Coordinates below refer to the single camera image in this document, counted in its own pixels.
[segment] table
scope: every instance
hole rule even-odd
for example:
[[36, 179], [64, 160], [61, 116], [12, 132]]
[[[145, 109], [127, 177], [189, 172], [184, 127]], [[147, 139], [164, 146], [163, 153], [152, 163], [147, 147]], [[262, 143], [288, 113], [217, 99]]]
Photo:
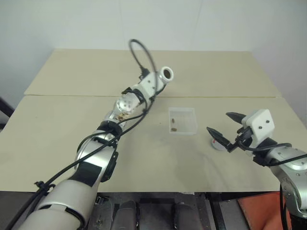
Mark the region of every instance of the table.
[[[71, 163], [79, 142], [91, 134], [117, 97], [25, 96], [0, 133], [0, 190], [35, 191]], [[194, 107], [198, 132], [168, 132], [169, 107]], [[243, 151], [214, 150], [206, 127], [234, 140], [238, 123], [226, 112], [269, 108], [274, 139], [307, 150], [307, 130], [283, 98], [157, 98], [148, 116], [119, 142], [118, 164], [99, 192], [276, 191], [278, 180]], [[62, 176], [64, 179], [71, 171]]]
[[[161, 97], [280, 97], [250, 52], [151, 51], [157, 68], [175, 79]], [[143, 52], [141, 63], [150, 67]], [[129, 51], [56, 49], [26, 95], [118, 96], [138, 83], [140, 70]]]

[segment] white wall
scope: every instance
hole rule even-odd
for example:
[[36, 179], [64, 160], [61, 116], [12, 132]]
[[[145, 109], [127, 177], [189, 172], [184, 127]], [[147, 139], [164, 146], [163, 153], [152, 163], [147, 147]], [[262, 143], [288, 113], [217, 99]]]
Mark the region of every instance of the white wall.
[[17, 106], [51, 51], [249, 50], [305, 121], [307, 0], [0, 0], [0, 96]]

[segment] clear plastic box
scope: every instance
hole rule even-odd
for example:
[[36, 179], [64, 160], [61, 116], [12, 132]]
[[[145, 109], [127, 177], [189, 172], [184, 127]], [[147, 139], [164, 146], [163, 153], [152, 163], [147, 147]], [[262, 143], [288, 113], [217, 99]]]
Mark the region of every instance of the clear plastic box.
[[195, 135], [197, 133], [197, 121], [194, 108], [168, 109], [169, 133], [175, 135]]

